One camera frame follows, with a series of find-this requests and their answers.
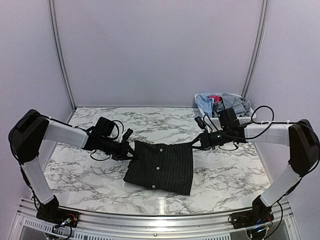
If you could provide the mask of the black pinstriped shirt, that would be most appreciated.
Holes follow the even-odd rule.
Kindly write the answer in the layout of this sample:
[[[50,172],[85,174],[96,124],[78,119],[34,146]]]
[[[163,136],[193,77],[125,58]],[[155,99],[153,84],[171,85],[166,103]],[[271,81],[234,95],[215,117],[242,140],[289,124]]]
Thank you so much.
[[[190,143],[150,144],[136,140],[123,180],[152,190],[191,194],[194,160]]]

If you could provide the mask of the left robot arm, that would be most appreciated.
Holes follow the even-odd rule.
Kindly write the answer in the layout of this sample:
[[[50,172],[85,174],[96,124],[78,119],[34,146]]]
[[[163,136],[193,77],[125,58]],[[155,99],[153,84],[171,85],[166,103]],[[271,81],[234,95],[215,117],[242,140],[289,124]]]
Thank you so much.
[[[125,132],[122,140],[112,136],[118,126],[116,121],[100,117],[95,125],[84,129],[52,117],[35,109],[28,110],[8,134],[9,148],[17,160],[22,177],[30,188],[37,218],[52,223],[70,217],[77,220],[78,213],[60,208],[58,198],[44,175],[57,144],[65,144],[84,151],[105,153],[115,161],[131,160],[135,152],[128,142],[132,130]]]

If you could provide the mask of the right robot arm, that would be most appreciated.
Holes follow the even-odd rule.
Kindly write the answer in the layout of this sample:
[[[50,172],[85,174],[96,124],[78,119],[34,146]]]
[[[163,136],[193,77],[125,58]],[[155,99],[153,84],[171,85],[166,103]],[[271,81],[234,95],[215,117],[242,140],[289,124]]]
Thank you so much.
[[[232,108],[218,112],[219,127],[205,117],[195,118],[203,130],[190,144],[191,148],[208,150],[227,143],[254,144],[270,186],[251,205],[250,210],[232,213],[229,222],[235,229],[259,226],[274,219],[272,208],[288,196],[302,179],[320,163],[320,139],[309,120],[240,123]]]

